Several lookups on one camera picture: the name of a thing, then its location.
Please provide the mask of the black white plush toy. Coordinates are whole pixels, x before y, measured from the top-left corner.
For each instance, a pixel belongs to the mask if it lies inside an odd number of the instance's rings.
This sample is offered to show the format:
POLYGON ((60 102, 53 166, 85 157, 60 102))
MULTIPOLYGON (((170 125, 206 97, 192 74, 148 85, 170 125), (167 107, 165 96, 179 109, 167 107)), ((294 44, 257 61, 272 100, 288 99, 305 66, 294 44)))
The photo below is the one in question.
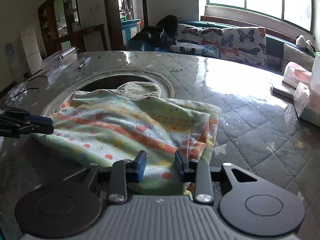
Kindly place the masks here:
POLYGON ((310 40, 306 40, 303 35, 298 35, 296 37, 296 46, 301 49, 305 49, 310 53, 315 52, 315 48, 314 48, 312 42, 310 40))

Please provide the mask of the grey plain cushion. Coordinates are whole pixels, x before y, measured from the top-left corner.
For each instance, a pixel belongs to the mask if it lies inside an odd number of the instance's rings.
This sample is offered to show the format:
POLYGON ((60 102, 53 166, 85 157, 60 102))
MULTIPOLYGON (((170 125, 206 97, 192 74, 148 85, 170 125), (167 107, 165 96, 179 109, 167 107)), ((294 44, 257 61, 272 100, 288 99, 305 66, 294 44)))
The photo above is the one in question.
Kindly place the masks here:
POLYGON ((297 63, 311 72, 314 60, 314 57, 285 43, 283 45, 283 60, 281 63, 281 73, 284 74, 286 65, 289 62, 297 63))

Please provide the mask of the white refrigerator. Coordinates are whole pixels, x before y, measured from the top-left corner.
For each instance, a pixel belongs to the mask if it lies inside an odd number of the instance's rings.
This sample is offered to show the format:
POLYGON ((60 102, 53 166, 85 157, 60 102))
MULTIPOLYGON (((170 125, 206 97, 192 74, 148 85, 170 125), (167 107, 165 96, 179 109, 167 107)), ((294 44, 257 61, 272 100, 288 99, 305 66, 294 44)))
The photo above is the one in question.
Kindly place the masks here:
POLYGON ((21 41, 31 76, 41 70, 42 58, 33 26, 21 31, 21 41))

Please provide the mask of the blue white cabinet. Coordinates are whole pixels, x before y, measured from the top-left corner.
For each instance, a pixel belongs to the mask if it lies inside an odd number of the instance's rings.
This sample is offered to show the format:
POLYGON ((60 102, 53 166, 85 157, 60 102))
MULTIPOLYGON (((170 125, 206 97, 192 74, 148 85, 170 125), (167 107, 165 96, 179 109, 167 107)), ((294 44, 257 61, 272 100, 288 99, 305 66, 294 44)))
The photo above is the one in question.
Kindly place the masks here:
POLYGON ((140 19, 125 20, 120 22, 124 45, 140 32, 140 19))

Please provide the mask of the black clothing pile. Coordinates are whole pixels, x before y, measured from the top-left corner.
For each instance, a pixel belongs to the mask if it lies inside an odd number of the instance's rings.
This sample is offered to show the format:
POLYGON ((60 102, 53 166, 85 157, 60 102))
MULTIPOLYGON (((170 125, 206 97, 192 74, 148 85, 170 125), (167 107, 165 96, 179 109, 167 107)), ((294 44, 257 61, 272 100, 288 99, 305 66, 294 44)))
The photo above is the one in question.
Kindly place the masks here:
POLYGON ((168 15, 155 26, 148 25, 131 38, 127 44, 128 51, 167 51, 175 43, 178 17, 168 15))

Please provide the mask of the pink tissue pack far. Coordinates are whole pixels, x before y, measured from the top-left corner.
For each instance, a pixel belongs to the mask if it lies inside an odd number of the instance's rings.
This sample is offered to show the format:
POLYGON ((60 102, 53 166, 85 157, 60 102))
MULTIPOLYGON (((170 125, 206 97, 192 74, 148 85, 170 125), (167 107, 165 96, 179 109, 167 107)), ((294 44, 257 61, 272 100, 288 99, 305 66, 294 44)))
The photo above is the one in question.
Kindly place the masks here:
POLYGON ((293 88, 297 88, 301 82, 304 85, 309 85, 311 80, 311 72, 295 62, 289 62, 284 71, 283 82, 293 88))

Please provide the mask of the long butterfly print cushion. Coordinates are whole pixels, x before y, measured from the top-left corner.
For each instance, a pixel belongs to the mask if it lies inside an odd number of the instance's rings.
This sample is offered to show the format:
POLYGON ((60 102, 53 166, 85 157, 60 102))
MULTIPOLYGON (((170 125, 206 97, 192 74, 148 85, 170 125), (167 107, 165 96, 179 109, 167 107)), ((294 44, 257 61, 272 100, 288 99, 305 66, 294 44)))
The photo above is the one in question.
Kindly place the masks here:
POLYGON ((179 23, 169 51, 218 59, 221 42, 222 30, 219 28, 195 27, 179 23))

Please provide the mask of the clear plastic food container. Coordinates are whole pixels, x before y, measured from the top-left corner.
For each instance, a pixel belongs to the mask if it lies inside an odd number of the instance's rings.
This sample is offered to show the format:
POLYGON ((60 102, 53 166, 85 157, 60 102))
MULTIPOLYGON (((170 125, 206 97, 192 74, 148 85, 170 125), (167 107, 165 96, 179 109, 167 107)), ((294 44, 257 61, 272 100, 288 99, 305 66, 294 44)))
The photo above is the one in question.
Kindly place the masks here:
POLYGON ((53 84, 67 67, 78 59, 78 48, 71 47, 49 56, 41 63, 44 76, 48 83, 53 84))

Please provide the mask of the pink green tissue pack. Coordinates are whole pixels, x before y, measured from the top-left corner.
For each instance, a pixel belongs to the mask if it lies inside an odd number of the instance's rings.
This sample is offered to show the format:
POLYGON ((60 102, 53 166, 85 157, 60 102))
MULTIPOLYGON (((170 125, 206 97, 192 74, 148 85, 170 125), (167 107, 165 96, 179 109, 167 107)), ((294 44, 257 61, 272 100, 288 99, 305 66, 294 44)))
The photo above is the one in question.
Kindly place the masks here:
POLYGON ((316 53, 308 85, 299 83, 293 105, 299 118, 319 126, 319 53, 316 53))

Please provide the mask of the round black induction cooktop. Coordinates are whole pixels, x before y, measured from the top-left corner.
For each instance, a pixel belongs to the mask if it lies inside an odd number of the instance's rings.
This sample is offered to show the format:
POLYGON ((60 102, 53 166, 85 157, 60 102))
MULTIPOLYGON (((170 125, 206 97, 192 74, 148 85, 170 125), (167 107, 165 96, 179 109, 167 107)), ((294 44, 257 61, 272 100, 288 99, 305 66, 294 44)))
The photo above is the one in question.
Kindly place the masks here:
POLYGON ((151 80, 135 75, 114 75, 92 81, 80 88, 78 91, 92 92, 99 89, 117 89, 128 82, 151 82, 151 80))

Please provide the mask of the green patterned child's garment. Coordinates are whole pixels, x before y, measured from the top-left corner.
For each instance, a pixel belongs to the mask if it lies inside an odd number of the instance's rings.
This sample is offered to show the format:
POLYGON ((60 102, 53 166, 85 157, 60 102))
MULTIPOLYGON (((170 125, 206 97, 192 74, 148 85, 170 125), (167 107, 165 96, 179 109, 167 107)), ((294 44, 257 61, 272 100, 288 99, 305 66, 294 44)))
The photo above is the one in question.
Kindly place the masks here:
POLYGON ((35 138, 81 165, 110 167, 146 152, 140 183, 129 184, 146 195, 192 195, 194 185, 180 182, 174 155, 210 162, 221 116, 220 107, 162 98, 151 82, 128 82, 117 89, 77 91, 51 114, 54 131, 35 138))

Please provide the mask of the dark wooden shelf cabinet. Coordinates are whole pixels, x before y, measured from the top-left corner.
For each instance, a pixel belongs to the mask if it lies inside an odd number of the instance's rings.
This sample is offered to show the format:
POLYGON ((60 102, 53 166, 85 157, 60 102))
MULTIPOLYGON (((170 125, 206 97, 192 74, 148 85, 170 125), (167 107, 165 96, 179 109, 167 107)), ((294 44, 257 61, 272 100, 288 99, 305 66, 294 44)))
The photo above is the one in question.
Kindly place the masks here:
POLYGON ((78 0, 46 0, 38 8, 38 16, 47 56, 84 46, 78 0))

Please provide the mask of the large butterfly print cushion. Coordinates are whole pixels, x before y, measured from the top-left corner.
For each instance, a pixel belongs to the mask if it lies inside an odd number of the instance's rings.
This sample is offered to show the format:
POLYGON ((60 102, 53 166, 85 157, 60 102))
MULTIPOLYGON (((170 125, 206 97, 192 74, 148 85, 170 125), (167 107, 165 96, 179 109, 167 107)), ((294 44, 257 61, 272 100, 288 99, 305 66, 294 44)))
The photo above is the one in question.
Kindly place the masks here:
POLYGON ((223 28, 220 58, 250 66, 266 67, 267 51, 265 28, 223 28))

